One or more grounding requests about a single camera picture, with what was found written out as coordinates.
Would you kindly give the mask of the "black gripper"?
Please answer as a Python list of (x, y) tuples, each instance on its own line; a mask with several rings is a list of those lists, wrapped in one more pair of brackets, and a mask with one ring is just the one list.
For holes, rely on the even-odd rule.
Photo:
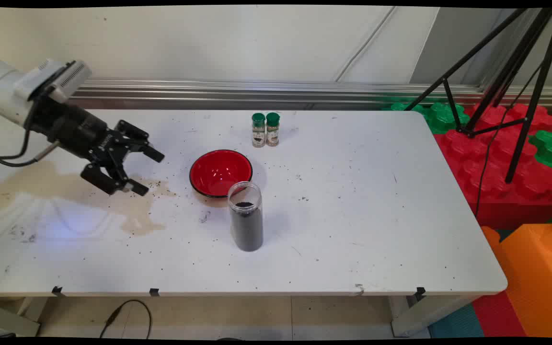
[(86, 160), (89, 164), (81, 171), (81, 178), (108, 195), (121, 191), (145, 196), (149, 192), (149, 188), (138, 181), (113, 178), (101, 170), (101, 166), (110, 165), (106, 154), (114, 144), (129, 152), (140, 152), (158, 163), (165, 158), (149, 142), (149, 134), (133, 124), (120, 120), (115, 126), (116, 134), (105, 121), (85, 109), (59, 103), (46, 95), (33, 99), (24, 127), (46, 136), (50, 142), (50, 146), (33, 157), (33, 163), (44, 159), (55, 148), (61, 148)]

